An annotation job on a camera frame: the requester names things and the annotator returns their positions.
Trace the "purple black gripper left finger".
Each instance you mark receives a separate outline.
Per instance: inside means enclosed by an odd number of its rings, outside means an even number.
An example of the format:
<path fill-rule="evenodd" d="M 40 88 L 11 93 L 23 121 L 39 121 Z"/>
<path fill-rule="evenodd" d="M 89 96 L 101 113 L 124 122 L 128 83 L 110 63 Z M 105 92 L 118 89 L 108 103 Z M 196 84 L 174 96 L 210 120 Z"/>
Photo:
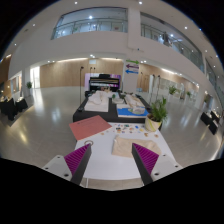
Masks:
<path fill-rule="evenodd" d="M 72 173 L 71 182 L 79 185 L 91 156 L 91 145 L 84 145 L 64 157 Z"/>

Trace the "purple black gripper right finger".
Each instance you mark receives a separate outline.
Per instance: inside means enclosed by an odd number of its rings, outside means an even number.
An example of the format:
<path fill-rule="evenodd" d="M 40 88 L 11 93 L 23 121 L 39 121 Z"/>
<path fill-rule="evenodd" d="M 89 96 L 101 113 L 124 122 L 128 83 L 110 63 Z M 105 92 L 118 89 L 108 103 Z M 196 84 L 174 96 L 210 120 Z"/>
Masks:
<path fill-rule="evenodd" d="M 132 155 L 139 170 L 142 182 L 148 185 L 153 182 L 151 173 L 159 158 L 159 155 L 139 144 L 132 144 Z"/>

